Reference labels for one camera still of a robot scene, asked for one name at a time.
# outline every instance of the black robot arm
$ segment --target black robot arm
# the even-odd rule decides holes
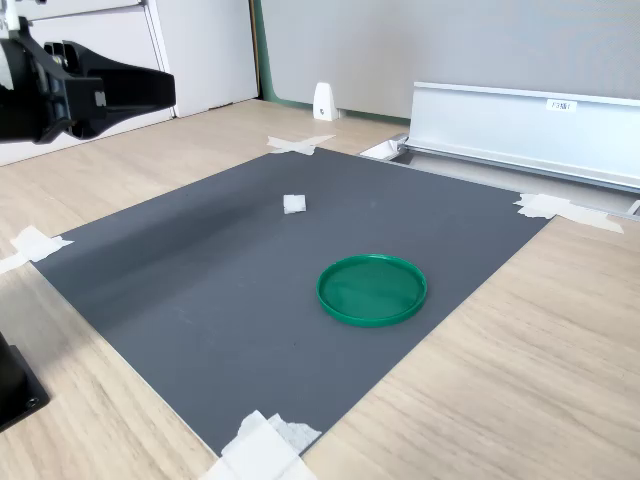
[[[20,17],[0,39],[0,142],[89,140],[113,125],[176,103],[173,76],[115,62],[74,42],[42,48]]]

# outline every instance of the white label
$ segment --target white label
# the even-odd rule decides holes
[[[550,98],[547,100],[547,110],[553,110],[554,112],[576,113],[578,109],[578,102],[571,102],[569,100],[554,100]]]

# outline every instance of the white cabinet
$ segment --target white cabinet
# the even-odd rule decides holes
[[[38,20],[126,7],[139,3],[140,0],[49,0],[47,3],[38,4],[33,0],[22,0],[16,3],[16,8],[18,15],[27,17],[29,20]]]
[[[38,20],[33,22],[31,35],[41,45],[45,42],[69,40],[118,62],[160,69],[147,18],[141,6]],[[102,136],[125,132],[171,118],[170,109],[149,113],[119,123]],[[0,165],[79,143],[81,142],[62,134],[48,145],[34,145],[29,142],[3,144],[0,145]]]
[[[248,0],[149,0],[179,117],[258,96]]]

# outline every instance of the wood grain surface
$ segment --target wood grain surface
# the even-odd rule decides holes
[[[406,128],[259,101],[0,168],[0,256],[270,151]],[[305,454],[320,480],[640,478],[640,223],[554,219]],[[0,434],[2,479],[198,478],[213,453],[33,268],[0,275],[0,330],[52,395]]]

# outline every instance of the gray wall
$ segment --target gray wall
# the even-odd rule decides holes
[[[409,117],[414,81],[640,98],[638,0],[262,0],[278,97]]]

